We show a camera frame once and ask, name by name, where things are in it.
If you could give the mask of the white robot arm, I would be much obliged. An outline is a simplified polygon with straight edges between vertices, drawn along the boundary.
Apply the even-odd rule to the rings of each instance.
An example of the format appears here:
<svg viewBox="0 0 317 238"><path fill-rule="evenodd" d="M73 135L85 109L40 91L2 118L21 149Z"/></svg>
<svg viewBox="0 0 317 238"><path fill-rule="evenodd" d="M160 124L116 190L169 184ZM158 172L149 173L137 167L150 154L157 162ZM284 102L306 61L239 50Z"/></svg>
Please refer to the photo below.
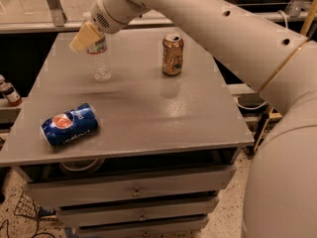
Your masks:
<svg viewBox="0 0 317 238"><path fill-rule="evenodd" d="M317 238L317 43L224 0L97 0L70 47L84 51L150 10L282 116L249 172L242 238Z"/></svg>

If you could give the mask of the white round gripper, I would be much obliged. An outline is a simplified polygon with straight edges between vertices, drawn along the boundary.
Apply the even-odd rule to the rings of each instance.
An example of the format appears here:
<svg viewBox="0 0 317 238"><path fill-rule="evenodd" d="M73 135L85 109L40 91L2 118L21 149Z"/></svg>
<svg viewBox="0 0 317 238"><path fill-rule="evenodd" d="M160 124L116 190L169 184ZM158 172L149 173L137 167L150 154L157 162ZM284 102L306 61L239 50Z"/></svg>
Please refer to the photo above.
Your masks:
<svg viewBox="0 0 317 238"><path fill-rule="evenodd" d="M146 12L130 0L96 0L91 8L91 22L85 22L69 44L69 48L80 53L102 39L102 33L116 34L135 18Z"/></svg>

